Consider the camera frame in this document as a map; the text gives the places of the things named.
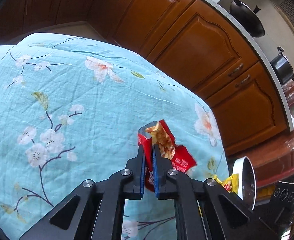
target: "snack packaging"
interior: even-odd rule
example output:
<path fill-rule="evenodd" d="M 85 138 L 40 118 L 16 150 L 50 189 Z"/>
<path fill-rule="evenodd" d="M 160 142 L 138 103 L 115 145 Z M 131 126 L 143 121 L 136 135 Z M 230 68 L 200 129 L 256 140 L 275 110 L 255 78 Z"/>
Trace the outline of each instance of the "snack packaging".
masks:
<path fill-rule="evenodd" d="M 214 180 L 216 180 L 220 185 L 222 185 L 228 192 L 235 192 L 238 194 L 239 188 L 239 174 L 232 174 L 227 179 L 220 181 L 217 175 L 214 175 Z"/>
<path fill-rule="evenodd" d="M 154 174 L 152 166 L 152 145 L 159 145 L 162 157 L 171 160 L 174 169 L 181 172 L 196 166 L 196 161 L 189 154 L 186 147 L 175 144 L 175 137 L 164 120 L 153 121 L 138 130 L 138 145 L 143 145 L 146 157 L 146 188 L 154 191 Z"/>

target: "triangular cutout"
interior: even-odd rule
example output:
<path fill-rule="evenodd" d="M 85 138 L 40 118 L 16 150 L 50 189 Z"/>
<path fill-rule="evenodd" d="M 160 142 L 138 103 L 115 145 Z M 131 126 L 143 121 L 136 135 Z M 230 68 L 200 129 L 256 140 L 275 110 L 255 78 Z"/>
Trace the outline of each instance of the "triangular cutout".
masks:
<path fill-rule="evenodd" d="M 67 230 L 70 226 L 71 220 L 74 217 L 74 213 L 80 201 L 80 196 L 74 196 L 68 203 L 66 203 L 49 222 L 63 230 Z"/>
<path fill-rule="evenodd" d="M 231 203 L 224 195 L 219 195 L 219 201 L 226 215 L 228 224 L 235 229 L 246 224 L 249 218 L 243 214 L 233 203 Z"/>

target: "blue floral tablecloth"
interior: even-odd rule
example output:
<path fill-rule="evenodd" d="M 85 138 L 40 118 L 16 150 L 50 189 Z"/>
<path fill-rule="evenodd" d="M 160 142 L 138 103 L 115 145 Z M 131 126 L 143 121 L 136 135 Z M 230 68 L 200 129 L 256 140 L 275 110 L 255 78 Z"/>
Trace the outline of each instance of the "blue floral tablecloth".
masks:
<path fill-rule="evenodd" d="M 197 161 L 192 178 L 228 176 L 210 108 L 138 54 L 49 33 L 0 46 L 2 230 L 19 239 L 82 181 L 123 169 L 137 130 L 161 119 Z M 176 239 L 172 200 L 145 190 L 124 214 L 123 239 Z"/>

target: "cabinet door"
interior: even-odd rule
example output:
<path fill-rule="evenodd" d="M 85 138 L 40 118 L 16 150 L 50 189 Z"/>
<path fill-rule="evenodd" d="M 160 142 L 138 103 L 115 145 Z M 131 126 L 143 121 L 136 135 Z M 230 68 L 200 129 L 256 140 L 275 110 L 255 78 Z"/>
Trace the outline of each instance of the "cabinet door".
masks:
<path fill-rule="evenodd" d="M 192 0 L 128 0 L 111 43 L 146 57 Z"/>
<path fill-rule="evenodd" d="M 0 44 L 23 34 L 26 0 L 6 0 L 0 9 Z"/>
<path fill-rule="evenodd" d="M 285 130 L 278 94 L 261 63 L 206 100 L 216 118 L 227 155 Z"/>
<path fill-rule="evenodd" d="M 61 0 L 27 0 L 24 32 L 30 32 L 56 23 Z"/>
<path fill-rule="evenodd" d="M 88 13 L 88 23 L 104 38 L 118 24 L 124 13 L 123 0 L 94 0 Z"/>
<path fill-rule="evenodd" d="M 242 68 L 203 93 L 224 87 L 258 61 L 235 28 L 202 0 L 195 1 L 148 55 L 147 60 L 192 91 L 200 91 L 230 68 Z"/>
<path fill-rule="evenodd" d="M 85 21 L 93 0 L 61 0 L 57 24 Z"/>

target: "gray countertop edge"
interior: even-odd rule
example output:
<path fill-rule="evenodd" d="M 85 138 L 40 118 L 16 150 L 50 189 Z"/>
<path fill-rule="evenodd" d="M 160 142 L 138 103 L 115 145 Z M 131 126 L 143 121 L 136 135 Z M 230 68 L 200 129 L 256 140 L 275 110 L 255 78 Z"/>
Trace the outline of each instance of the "gray countertop edge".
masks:
<path fill-rule="evenodd" d="M 290 131 L 294 130 L 293 121 L 291 119 L 291 114 L 289 111 L 289 106 L 288 106 L 284 91 L 282 89 L 282 86 L 281 86 L 272 66 L 270 65 L 268 59 L 266 58 L 265 54 L 261 50 L 261 48 L 254 41 L 254 39 L 250 36 L 250 34 L 240 25 L 240 23 L 237 22 L 237 20 L 234 17 L 232 17 L 223 7 L 221 7 L 219 4 L 215 3 L 212 0 L 204 0 L 204 1 L 206 3 L 208 3 L 209 5 L 211 5 L 213 8 L 215 8 L 217 11 L 219 11 L 231 24 L 233 24 L 239 30 L 239 32 L 242 34 L 242 36 L 247 39 L 247 41 L 252 46 L 252 48 L 257 52 L 258 57 L 264 63 L 271 79 L 274 81 L 274 84 L 278 90 L 280 100 L 282 101 L 283 110 L 285 111 L 285 115 L 287 117 L 287 125 L 288 125 Z"/>

